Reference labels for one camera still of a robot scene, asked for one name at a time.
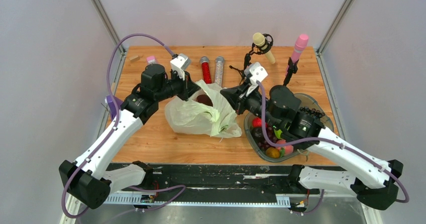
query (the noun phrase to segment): red test tube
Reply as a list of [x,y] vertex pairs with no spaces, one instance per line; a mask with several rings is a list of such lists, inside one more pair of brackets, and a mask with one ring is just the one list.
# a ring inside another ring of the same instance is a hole
[[201,64],[201,70],[202,70],[202,78],[205,83],[209,84],[211,83],[211,76],[210,76],[210,67],[209,64],[210,61],[207,57],[201,57],[200,64]]

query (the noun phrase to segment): orange fruit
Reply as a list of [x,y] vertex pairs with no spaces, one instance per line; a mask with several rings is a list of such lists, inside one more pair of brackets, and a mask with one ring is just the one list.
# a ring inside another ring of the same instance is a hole
[[275,149],[274,147],[269,147],[266,150],[266,156],[277,159],[279,158],[280,153],[279,150]]

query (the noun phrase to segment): pink cap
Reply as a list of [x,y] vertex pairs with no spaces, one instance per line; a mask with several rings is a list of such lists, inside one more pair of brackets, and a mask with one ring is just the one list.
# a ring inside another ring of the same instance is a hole
[[157,59],[155,58],[155,56],[147,57],[147,64],[155,64],[155,63],[157,63]]
[[300,35],[299,38],[297,38],[296,40],[296,44],[294,44],[294,48],[298,51],[303,51],[307,46],[308,40],[309,40],[308,35],[306,34]]
[[306,34],[302,34],[299,36],[299,38],[297,38],[296,43],[294,44],[294,51],[291,54],[291,60],[293,61],[293,63],[296,63],[299,60],[299,57],[302,54],[302,51],[305,50],[307,46],[308,40],[309,40],[309,36]]

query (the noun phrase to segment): wooden block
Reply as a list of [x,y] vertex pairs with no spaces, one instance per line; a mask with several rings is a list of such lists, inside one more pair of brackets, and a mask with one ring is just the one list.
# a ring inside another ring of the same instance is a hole
[[130,60],[130,62],[136,62],[140,58],[141,58],[140,56],[133,56],[133,57],[130,57],[129,60]]

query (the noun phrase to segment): white bracket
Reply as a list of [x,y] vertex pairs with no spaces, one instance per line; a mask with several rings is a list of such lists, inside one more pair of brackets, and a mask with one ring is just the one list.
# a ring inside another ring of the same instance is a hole
[[110,180],[110,193],[122,190],[129,186],[139,185],[145,177],[145,171],[138,165],[131,164],[127,167],[113,171],[106,171],[103,178]]
[[351,189],[356,177],[348,171],[318,170],[304,167],[299,174],[299,183],[306,189],[333,190],[357,196]]
[[247,90],[246,96],[250,95],[256,89],[256,87],[259,86],[257,81],[262,82],[268,76],[265,68],[263,68],[259,62],[255,62],[254,64],[250,65],[248,70],[252,76],[250,77],[251,86]]
[[177,75],[182,80],[185,79],[185,70],[190,64],[191,64],[191,59],[182,53],[170,61],[172,70],[176,71]]

